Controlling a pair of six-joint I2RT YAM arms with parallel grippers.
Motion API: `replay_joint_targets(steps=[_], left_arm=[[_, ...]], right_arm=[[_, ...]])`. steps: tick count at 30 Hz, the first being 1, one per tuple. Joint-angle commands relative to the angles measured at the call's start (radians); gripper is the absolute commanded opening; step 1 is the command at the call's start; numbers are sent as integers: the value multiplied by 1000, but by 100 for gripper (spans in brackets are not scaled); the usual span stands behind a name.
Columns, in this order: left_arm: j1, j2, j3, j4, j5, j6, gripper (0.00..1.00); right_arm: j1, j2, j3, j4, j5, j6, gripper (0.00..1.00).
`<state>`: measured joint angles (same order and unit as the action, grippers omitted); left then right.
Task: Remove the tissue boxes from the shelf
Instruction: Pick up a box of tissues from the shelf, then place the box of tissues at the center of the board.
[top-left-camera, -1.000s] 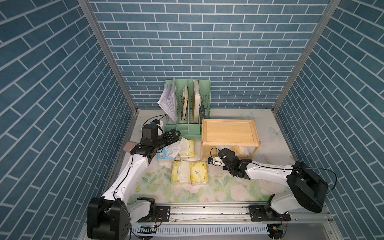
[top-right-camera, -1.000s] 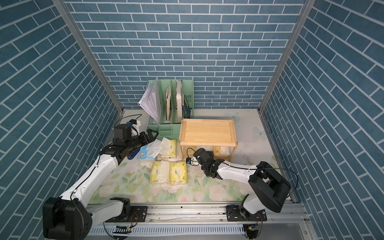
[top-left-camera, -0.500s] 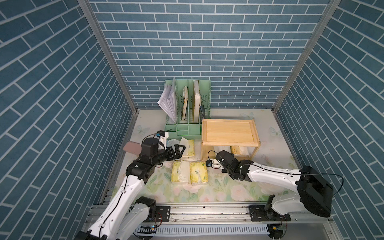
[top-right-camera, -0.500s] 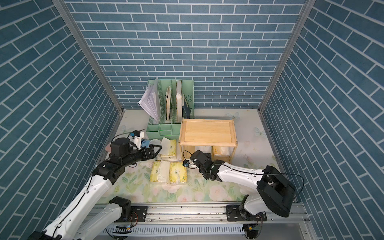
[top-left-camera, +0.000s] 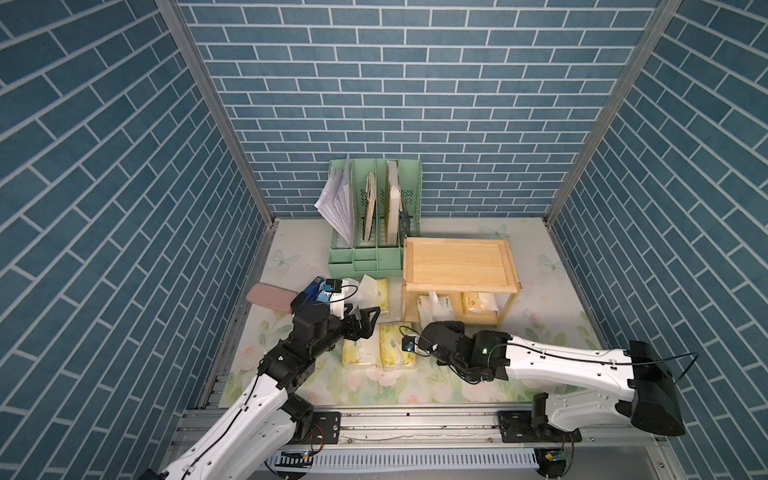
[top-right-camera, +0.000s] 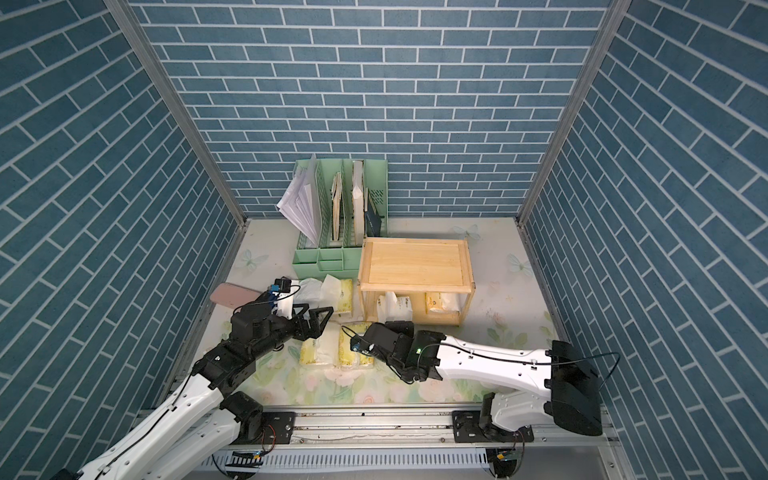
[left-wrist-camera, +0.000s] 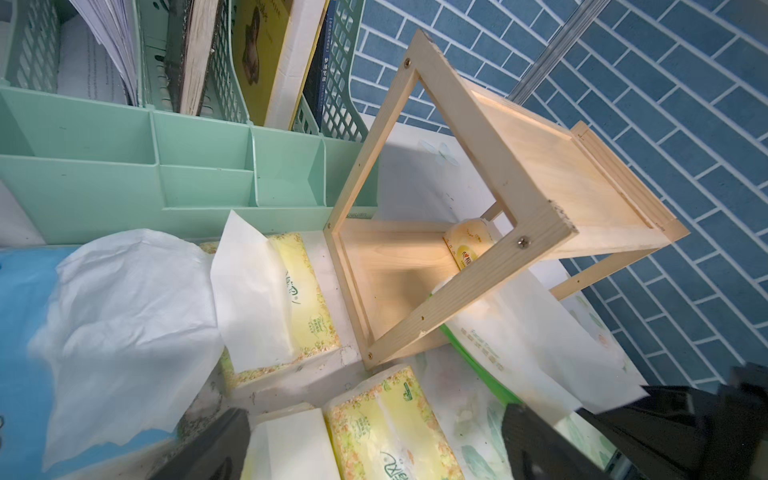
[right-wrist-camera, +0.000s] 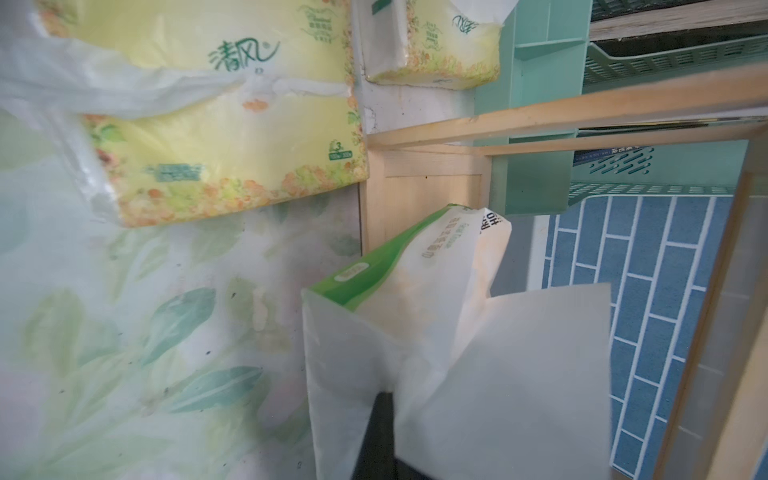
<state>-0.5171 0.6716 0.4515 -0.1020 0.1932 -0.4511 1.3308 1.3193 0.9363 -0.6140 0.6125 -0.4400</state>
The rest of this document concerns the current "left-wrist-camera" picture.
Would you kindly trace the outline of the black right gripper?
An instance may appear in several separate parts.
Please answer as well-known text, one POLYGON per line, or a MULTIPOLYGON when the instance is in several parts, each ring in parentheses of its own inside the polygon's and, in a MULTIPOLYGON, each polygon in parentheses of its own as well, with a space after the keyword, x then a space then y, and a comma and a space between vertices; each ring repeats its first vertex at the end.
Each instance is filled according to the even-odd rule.
POLYGON ((765 479, 767 368, 731 370, 715 393, 647 386, 631 404, 578 414, 616 447, 613 479, 765 479))

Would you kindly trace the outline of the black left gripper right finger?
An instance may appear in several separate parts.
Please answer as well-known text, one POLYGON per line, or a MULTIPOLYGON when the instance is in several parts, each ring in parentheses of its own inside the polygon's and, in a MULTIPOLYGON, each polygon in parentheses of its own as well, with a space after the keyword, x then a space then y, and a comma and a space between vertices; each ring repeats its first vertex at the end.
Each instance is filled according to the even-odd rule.
POLYGON ((501 435, 515 480, 609 479, 525 404, 506 405, 501 435))

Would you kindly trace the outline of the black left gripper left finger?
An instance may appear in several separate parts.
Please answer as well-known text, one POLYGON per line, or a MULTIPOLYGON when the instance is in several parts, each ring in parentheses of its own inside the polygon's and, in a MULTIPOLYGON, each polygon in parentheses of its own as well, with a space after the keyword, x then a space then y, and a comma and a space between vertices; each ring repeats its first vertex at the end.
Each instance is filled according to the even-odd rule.
POLYGON ((240 479, 250 436, 247 411, 231 408, 150 479, 240 479))

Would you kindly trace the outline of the white tissue pack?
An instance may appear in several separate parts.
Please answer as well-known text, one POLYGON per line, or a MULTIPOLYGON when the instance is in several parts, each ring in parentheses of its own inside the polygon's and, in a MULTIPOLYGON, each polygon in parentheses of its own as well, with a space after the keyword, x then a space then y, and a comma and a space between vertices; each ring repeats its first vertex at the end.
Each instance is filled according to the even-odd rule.
POLYGON ((646 380, 582 294, 558 301, 524 271, 440 327, 478 374, 550 425, 647 397, 646 380))

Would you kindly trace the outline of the yellow green tissue pack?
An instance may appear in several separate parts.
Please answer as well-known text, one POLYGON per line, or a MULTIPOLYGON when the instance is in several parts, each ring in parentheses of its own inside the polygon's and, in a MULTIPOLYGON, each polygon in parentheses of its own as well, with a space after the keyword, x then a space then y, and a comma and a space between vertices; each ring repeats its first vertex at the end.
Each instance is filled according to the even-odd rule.
POLYGON ((241 395, 342 346, 299 233, 265 236, 230 212, 211 254, 223 390, 241 395))

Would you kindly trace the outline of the blue tissue pack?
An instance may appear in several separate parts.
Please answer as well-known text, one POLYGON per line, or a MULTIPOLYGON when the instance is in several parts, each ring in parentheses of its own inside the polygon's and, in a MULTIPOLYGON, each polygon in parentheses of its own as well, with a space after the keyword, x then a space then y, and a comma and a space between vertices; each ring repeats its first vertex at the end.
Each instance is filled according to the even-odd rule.
POLYGON ((174 439, 223 344, 199 246, 147 229, 1 253, 1 475, 174 439))

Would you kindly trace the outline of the wooden two-tier shelf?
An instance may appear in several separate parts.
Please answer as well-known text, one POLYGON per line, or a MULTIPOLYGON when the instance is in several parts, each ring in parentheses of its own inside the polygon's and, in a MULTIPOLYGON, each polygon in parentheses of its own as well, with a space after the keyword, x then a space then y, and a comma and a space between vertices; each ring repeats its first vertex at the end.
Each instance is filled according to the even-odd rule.
POLYGON ((586 124, 563 128, 462 78, 423 31, 413 36, 324 228, 367 370, 443 345, 441 325, 539 261, 596 258, 552 288, 562 300, 687 233, 586 124), (475 266, 453 258, 445 223, 350 217, 416 87, 482 179, 483 218, 504 216, 512 226, 475 266))

